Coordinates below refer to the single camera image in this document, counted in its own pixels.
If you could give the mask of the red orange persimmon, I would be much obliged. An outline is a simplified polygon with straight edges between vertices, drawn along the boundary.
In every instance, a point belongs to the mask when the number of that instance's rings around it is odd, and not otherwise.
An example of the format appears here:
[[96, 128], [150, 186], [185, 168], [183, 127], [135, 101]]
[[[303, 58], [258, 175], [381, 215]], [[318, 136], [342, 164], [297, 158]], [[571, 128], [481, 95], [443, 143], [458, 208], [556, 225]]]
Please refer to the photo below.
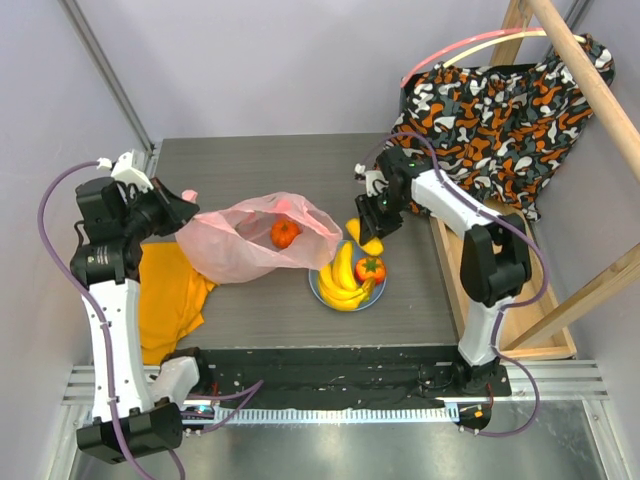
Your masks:
[[386, 265], [379, 257], [360, 258], [355, 264], [354, 276], [360, 283], [372, 279], [376, 285], [380, 285], [387, 277]]

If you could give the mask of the yellow green mango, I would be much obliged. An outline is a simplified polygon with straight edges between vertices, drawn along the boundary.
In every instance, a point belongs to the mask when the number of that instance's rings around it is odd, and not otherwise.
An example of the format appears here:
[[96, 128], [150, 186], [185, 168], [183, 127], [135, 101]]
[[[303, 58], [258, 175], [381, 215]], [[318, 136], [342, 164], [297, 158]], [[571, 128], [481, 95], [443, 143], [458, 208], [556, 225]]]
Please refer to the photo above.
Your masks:
[[369, 256], [379, 257], [384, 252], [383, 242], [378, 238], [373, 238], [367, 243], [360, 242], [360, 220], [358, 218], [352, 218], [346, 222], [346, 229], [349, 235], [353, 238], [355, 243]]

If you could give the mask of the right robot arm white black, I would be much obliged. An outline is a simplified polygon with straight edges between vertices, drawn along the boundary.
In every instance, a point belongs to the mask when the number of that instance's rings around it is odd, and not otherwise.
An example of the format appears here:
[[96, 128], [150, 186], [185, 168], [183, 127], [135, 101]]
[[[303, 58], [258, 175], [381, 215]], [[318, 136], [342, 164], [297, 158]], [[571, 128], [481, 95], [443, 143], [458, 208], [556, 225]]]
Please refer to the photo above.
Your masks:
[[475, 394], [497, 374], [505, 310], [532, 275], [524, 222], [476, 201], [435, 162], [421, 164], [400, 147], [383, 151], [378, 162], [376, 170], [362, 164], [354, 168], [355, 179], [366, 187], [355, 199], [359, 230], [354, 237], [361, 244], [383, 239], [402, 226], [402, 211], [415, 203], [461, 239], [459, 279], [470, 304], [451, 380], [460, 393]]

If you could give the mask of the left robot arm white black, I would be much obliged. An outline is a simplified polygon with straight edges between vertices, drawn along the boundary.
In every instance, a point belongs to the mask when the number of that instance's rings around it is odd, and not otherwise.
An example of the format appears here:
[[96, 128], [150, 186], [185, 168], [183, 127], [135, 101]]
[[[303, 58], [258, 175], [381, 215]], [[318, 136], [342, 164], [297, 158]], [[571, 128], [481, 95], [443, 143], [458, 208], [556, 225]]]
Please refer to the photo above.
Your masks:
[[90, 322], [94, 403], [79, 449], [108, 464], [176, 449], [189, 396], [205, 397], [213, 375], [198, 348], [166, 355], [154, 381], [144, 370], [139, 333], [142, 243], [177, 232], [198, 212], [158, 179], [146, 186], [112, 177], [76, 189], [85, 237], [70, 262]]

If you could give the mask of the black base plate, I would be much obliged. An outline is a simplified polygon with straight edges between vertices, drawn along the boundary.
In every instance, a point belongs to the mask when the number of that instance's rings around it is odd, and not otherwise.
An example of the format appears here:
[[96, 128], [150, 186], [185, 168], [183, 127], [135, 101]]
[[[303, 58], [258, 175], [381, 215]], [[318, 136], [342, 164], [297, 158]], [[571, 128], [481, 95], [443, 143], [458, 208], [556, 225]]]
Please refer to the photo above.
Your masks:
[[456, 347], [379, 346], [201, 349], [209, 388], [230, 396], [259, 387], [249, 405], [270, 410], [409, 409], [440, 407], [454, 397], [508, 397], [506, 368], [499, 364], [485, 388], [474, 393], [452, 384]]

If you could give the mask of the blue plate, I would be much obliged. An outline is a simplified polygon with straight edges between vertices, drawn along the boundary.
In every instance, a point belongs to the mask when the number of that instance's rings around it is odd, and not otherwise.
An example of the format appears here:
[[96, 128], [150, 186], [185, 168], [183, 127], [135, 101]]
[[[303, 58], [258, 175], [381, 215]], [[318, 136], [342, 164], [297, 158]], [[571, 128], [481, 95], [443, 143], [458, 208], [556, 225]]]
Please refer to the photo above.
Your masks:
[[325, 306], [355, 312], [371, 306], [382, 294], [388, 271], [379, 256], [365, 253], [354, 241], [342, 241], [335, 257], [320, 271], [310, 270], [309, 285]]

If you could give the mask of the patterned camouflage cloth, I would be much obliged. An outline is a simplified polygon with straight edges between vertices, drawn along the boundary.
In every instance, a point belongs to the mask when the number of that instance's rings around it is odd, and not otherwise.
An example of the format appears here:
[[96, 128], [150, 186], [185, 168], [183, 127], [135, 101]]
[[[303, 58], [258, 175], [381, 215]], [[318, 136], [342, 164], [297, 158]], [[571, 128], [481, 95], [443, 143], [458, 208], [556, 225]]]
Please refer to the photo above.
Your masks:
[[441, 170], [480, 202], [493, 199], [529, 221], [593, 110], [557, 52], [532, 64], [436, 63], [403, 89], [386, 145]]

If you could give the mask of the aluminium rail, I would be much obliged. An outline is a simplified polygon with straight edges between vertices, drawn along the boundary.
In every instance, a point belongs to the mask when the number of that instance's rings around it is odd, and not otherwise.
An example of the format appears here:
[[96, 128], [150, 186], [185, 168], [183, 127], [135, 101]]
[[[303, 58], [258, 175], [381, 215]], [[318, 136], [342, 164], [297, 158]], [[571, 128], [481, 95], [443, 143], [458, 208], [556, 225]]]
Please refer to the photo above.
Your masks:
[[322, 364], [316, 351], [279, 351], [269, 360], [254, 350], [216, 351], [210, 368], [218, 386], [242, 397], [263, 384], [247, 406], [228, 398], [211, 417], [232, 425], [456, 422], [500, 401], [605, 400], [608, 393], [590, 360], [506, 362], [477, 386], [455, 384], [453, 365], [402, 351], [398, 358], [338, 359]]

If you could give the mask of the pink white hoop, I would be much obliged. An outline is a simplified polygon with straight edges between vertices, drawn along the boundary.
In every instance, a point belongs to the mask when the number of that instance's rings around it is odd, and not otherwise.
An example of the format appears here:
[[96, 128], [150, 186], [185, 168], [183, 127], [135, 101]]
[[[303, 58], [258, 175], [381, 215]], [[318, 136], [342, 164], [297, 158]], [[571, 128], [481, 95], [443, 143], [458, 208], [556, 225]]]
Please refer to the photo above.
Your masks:
[[462, 52], [459, 55], [459, 58], [463, 58], [466, 54], [471, 55], [479, 50], [497, 45], [502, 42], [524, 39], [527, 37], [542, 36], [546, 36], [546, 32], [541, 27], [517, 27], [489, 31], [465, 38], [461, 41], [458, 41], [436, 51], [435, 53], [429, 55], [428, 57], [424, 58], [419, 63], [414, 65], [412, 69], [401, 79], [400, 87], [404, 88], [409, 80], [424, 67], [435, 62], [446, 54], [459, 50], [463, 47], [468, 47], [468, 49]]

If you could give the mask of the yellow banana bunch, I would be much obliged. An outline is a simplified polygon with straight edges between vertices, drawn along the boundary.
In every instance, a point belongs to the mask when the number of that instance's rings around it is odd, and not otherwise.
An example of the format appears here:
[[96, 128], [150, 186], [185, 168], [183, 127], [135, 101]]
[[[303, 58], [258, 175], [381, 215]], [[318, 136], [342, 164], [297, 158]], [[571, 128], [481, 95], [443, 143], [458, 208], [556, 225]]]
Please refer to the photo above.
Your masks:
[[311, 286], [318, 298], [328, 307], [340, 312], [361, 310], [371, 300], [376, 287], [370, 279], [364, 283], [356, 280], [353, 260], [356, 249], [352, 241], [344, 241], [334, 260], [316, 274]]

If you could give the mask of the pink plastic bag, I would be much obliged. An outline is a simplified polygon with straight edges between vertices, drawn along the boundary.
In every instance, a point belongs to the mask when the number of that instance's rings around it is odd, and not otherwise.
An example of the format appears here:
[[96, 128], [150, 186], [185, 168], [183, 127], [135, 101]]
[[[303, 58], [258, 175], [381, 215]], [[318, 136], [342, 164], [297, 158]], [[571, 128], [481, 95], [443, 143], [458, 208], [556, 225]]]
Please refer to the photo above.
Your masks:
[[[300, 233], [280, 248], [271, 231], [284, 220]], [[333, 260], [343, 232], [305, 197], [277, 192], [199, 213], [175, 238], [192, 267], [222, 285], [246, 283], [278, 268], [319, 270]]]

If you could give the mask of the wooden rack frame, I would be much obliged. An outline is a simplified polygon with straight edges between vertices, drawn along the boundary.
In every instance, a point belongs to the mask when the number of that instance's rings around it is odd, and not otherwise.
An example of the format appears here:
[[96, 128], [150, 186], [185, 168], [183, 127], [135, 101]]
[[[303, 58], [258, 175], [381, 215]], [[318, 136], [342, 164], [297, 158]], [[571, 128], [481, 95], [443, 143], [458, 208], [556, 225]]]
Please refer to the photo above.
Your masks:
[[611, 298], [639, 296], [639, 134], [610, 89], [612, 52], [572, 33], [551, 2], [511, 7], [479, 41], [513, 48], [529, 35], [546, 36], [552, 50], [521, 64], [436, 56], [416, 74], [464, 87], [454, 129], [462, 144], [436, 148], [452, 180], [536, 238], [532, 277], [505, 314], [499, 349], [555, 360], [576, 351], [572, 322], [592, 314], [612, 326]]

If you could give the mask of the orange cloth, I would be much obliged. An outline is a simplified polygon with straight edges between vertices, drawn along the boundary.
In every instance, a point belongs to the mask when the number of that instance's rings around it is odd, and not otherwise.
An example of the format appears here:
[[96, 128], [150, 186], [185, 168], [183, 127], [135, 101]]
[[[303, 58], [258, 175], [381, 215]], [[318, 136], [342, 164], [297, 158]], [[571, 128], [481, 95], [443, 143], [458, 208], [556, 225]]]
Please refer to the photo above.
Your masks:
[[139, 331], [143, 363], [158, 365], [204, 323], [202, 310], [216, 284], [197, 272], [174, 242], [142, 246]]

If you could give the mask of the orange tangerine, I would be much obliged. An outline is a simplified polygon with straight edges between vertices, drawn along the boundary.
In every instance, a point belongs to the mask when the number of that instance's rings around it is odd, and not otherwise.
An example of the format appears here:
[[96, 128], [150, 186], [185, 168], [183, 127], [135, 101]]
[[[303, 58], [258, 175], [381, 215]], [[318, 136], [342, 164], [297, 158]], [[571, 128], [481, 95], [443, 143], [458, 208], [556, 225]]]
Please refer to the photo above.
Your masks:
[[288, 248], [301, 233], [297, 223], [288, 219], [277, 220], [271, 227], [270, 239], [278, 249]]

